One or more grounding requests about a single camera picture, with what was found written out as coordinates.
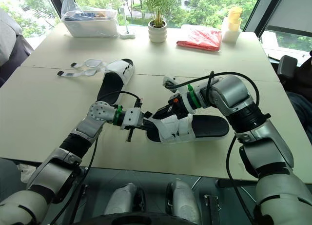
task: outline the green strap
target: green strap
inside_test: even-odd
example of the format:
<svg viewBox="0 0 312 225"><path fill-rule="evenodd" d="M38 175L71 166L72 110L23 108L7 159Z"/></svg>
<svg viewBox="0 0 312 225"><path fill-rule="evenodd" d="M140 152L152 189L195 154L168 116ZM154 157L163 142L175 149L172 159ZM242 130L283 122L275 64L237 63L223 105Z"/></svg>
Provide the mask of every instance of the green strap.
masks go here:
<svg viewBox="0 0 312 225"><path fill-rule="evenodd" d="M122 111L122 107L121 107L121 105L119 104L118 107L117 107L115 116L114 116L113 125L117 125L117 121L118 121L118 118L119 118L119 115L120 115L121 111Z"/></svg>
<svg viewBox="0 0 312 225"><path fill-rule="evenodd" d="M197 108L197 109L200 108L201 105L197 102L197 99L196 99L196 97L195 97L194 90L190 91L190 96L191 96L192 101L194 102L196 108Z"/></svg>

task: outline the slide sandal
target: slide sandal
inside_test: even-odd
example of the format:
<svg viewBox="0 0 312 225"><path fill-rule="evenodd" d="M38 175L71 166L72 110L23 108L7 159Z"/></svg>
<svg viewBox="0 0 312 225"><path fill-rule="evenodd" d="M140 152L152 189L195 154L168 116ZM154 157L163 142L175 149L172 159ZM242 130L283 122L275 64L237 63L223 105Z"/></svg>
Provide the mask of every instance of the slide sandal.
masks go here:
<svg viewBox="0 0 312 225"><path fill-rule="evenodd" d="M155 128L146 131L147 138L153 142L183 143L190 141L209 141L226 136L228 122L219 116L191 115L178 120L172 115L162 120L148 119Z"/></svg>
<svg viewBox="0 0 312 225"><path fill-rule="evenodd" d="M105 67L104 78L97 95L97 100L105 94L116 91L124 91L125 86L128 84L134 70L135 68L133 62L130 59L116 60L109 63ZM101 101L107 102L108 104L118 104L121 99L121 95L122 93L112 94L101 99Z"/></svg>

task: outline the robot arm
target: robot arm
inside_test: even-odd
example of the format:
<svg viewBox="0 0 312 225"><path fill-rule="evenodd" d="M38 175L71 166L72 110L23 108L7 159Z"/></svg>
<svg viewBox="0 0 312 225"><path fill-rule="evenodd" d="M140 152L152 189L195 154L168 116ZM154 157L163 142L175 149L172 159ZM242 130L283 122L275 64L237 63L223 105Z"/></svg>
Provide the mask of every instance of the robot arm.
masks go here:
<svg viewBox="0 0 312 225"><path fill-rule="evenodd" d="M172 87L172 82L164 81ZM256 186L257 224L311 224L312 195L293 174L293 156L285 141L254 103L244 83L235 76L207 82L181 94L179 113L214 106L227 118L242 146L240 156L246 170L259 179Z"/></svg>
<svg viewBox="0 0 312 225"><path fill-rule="evenodd" d="M166 78L169 89L176 82ZM195 88L179 88L174 102L158 110L153 117L177 114L183 118L198 108L218 108L243 144L240 156L246 170L259 179L256 187L257 206L254 214L258 224L310 224L312 195L292 171L293 156L271 121L254 103L243 82L234 76L212 79ZM0 203L0 225L40 224L50 203L58 203L68 193L79 174L84 154L100 134L105 123L141 127L140 108L122 111L105 102L96 102L85 119L54 150L33 174L27 189Z"/></svg>
<svg viewBox="0 0 312 225"><path fill-rule="evenodd" d="M106 102L95 102L87 116L74 128L59 148L37 168L27 189L0 202L0 225L37 225L50 203L63 201L80 174L81 159L96 140L105 123L124 129L141 126L143 113L139 108L122 111Z"/></svg>

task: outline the metal bracket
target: metal bracket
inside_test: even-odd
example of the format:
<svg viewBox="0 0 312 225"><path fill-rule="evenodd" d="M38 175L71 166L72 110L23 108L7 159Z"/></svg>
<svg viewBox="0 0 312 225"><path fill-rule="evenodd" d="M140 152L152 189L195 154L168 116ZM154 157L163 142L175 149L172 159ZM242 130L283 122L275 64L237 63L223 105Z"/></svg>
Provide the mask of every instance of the metal bracket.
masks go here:
<svg viewBox="0 0 312 225"><path fill-rule="evenodd" d="M221 207L218 197L204 195L204 201L209 210L211 224L220 225L219 211L221 210Z"/></svg>

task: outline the floor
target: floor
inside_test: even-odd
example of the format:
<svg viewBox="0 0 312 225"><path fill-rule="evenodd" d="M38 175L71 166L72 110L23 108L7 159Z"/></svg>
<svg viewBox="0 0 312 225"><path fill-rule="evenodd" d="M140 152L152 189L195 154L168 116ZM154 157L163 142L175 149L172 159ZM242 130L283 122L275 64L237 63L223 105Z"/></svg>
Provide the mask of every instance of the floor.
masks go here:
<svg viewBox="0 0 312 225"><path fill-rule="evenodd" d="M126 170L92 169L86 178L88 188L86 195L82 197L75 222L85 221L103 214L113 191L127 183L134 183L145 191L147 211L165 213L165 192L167 184L176 178L183 180L190 186L198 177L185 175L171 175L149 172L137 172ZM246 186L245 189L254 196L255 186ZM254 202L243 192L241 194L250 211L253 210ZM195 197L200 205L199 195L215 195L219 198L221 210L219 212L221 225L247 225L249 224L246 215L232 188L216 188L215 179L202 178L195 187ZM42 224L49 224L54 216L59 212L64 203L51 205L46 218ZM209 221L204 221L204 225L209 225Z"/></svg>

